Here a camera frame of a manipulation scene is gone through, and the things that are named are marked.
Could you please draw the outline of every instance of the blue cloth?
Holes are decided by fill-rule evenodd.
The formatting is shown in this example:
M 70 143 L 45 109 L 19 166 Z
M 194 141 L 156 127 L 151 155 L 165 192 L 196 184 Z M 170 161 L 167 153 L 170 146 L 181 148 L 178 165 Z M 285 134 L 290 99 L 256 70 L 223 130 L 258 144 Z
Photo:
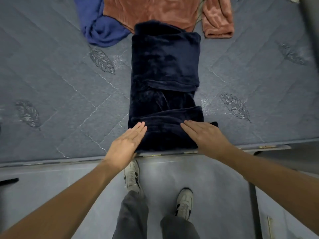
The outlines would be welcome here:
M 198 33 L 154 20 L 135 25 L 128 128 L 147 126 L 137 152 L 197 148 L 180 123 L 204 121 L 194 102 L 200 40 Z
M 81 31 L 90 44 L 110 47 L 130 31 L 114 18 L 103 15 L 104 0 L 74 0 Z

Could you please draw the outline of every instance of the hand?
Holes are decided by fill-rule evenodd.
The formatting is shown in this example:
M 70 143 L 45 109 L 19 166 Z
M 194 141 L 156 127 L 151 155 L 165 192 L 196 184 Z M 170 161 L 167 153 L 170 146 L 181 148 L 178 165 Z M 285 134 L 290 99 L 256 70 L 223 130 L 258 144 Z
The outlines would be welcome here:
M 185 120 L 181 128 L 197 144 L 198 151 L 210 158 L 219 159 L 233 147 L 218 127 L 207 122 Z
M 123 135 L 115 139 L 103 161 L 110 162 L 119 171 L 122 171 L 135 157 L 135 150 L 146 133 L 145 122 L 138 122 Z

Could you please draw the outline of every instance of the leg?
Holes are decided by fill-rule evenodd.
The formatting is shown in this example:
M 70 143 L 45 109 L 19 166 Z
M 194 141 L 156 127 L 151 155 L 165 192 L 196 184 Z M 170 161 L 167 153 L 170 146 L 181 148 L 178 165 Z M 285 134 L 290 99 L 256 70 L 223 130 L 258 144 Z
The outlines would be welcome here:
M 124 169 L 127 195 L 122 201 L 113 239 L 146 239 L 148 207 L 139 184 L 138 164 L 133 160 Z
M 190 189 L 183 189 L 176 203 L 175 215 L 167 215 L 160 222 L 163 239 L 199 239 L 194 225 L 189 222 L 193 209 L 193 193 Z

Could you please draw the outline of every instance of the forearm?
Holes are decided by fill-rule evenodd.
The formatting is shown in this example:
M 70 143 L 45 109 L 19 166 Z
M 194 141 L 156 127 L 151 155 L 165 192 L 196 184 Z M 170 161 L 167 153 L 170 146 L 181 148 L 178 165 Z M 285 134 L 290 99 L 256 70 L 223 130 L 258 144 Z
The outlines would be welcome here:
M 319 235 L 319 180 L 232 147 L 217 158 Z
M 101 162 L 86 176 L 5 231 L 0 238 L 71 238 L 118 172 L 108 162 Z

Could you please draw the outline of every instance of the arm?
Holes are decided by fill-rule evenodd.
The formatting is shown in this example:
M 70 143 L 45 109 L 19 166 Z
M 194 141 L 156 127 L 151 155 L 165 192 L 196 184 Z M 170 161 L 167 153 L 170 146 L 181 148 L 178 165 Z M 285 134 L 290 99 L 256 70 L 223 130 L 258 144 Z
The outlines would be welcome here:
M 0 238 L 71 238 L 104 188 L 130 163 L 146 129 L 142 122 L 127 130 L 113 141 L 95 169 L 6 230 Z
M 319 235 L 319 179 L 241 151 L 209 123 L 185 121 L 181 127 L 200 153 L 236 170 Z

